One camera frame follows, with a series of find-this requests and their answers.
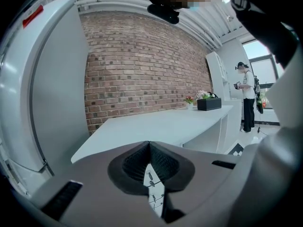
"white counter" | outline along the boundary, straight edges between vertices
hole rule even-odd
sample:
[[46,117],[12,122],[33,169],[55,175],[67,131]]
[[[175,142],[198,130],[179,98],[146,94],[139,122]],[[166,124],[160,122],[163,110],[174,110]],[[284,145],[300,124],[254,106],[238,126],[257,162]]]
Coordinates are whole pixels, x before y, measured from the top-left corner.
[[182,147],[215,125],[219,127],[214,138],[225,140],[222,132],[226,134],[226,129],[221,129],[221,119],[231,109],[229,105],[211,111],[175,109],[109,119],[73,155],[71,162],[139,141],[161,141]]

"black cap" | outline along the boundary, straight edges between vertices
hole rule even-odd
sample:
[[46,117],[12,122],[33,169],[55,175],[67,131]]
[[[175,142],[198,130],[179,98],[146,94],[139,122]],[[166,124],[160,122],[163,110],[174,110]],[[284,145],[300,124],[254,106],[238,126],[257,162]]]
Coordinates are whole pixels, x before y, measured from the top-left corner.
[[244,66],[244,67],[246,67],[246,68],[248,67],[248,66],[247,66],[246,64],[244,64],[243,62],[239,62],[239,63],[238,63],[238,68],[239,68],[239,66]]

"brick wall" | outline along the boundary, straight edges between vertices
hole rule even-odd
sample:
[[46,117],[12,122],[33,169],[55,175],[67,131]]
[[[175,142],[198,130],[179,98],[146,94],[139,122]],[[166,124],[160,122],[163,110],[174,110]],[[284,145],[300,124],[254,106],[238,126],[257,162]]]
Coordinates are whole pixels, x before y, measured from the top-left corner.
[[206,48],[180,29],[139,14],[81,16],[89,43],[85,110],[90,134],[112,117],[184,106],[211,90]]

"small vase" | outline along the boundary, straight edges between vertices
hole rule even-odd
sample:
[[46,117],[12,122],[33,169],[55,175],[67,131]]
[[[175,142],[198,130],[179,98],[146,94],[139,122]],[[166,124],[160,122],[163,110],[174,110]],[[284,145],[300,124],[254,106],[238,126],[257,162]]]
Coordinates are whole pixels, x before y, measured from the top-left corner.
[[193,110],[194,104],[186,104],[186,109]]

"white ceiling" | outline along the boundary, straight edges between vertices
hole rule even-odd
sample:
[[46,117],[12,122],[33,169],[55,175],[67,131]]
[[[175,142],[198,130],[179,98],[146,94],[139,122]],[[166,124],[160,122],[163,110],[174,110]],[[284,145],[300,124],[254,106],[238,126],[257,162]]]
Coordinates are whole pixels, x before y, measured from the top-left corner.
[[[99,0],[98,3],[90,0],[88,4],[90,5],[78,5],[80,14],[117,10],[152,16],[147,12],[147,6],[151,4],[148,0]],[[211,50],[216,50],[222,43],[247,33],[236,18],[230,2],[205,3],[202,7],[181,9],[179,12],[180,23],[177,27],[188,32]],[[232,16],[233,20],[228,21],[228,16]]]

